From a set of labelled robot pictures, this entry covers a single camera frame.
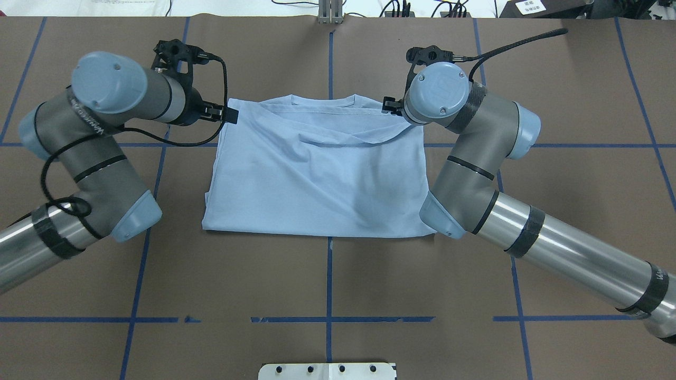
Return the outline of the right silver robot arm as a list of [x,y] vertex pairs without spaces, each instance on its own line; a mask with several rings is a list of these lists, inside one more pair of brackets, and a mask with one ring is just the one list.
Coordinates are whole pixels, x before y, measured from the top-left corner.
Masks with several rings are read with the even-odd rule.
[[404,96],[382,109],[413,125],[438,124],[457,138],[420,208],[433,231],[466,233],[601,298],[674,345],[674,275],[499,189],[504,164],[525,156],[541,122],[516,101],[470,80],[456,63],[414,60]]

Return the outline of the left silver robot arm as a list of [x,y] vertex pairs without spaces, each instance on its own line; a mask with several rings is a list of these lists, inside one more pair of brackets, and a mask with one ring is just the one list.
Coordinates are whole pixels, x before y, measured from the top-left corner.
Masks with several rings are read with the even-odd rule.
[[162,211],[114,139],[135,132],[163,144],[179,142],[140,128],[132,119],[186,127],[198,120],[222,127],[237,122],[226,103],[204,101],[193,86],[194,65],[224,60],[178,40],[159,41],[152,67],[94,51],[84,55],[63,93],[20,122],[21,143],[44,160],[46,202],[2,231],[2,293],[111,236],[130,240],[151,228]]

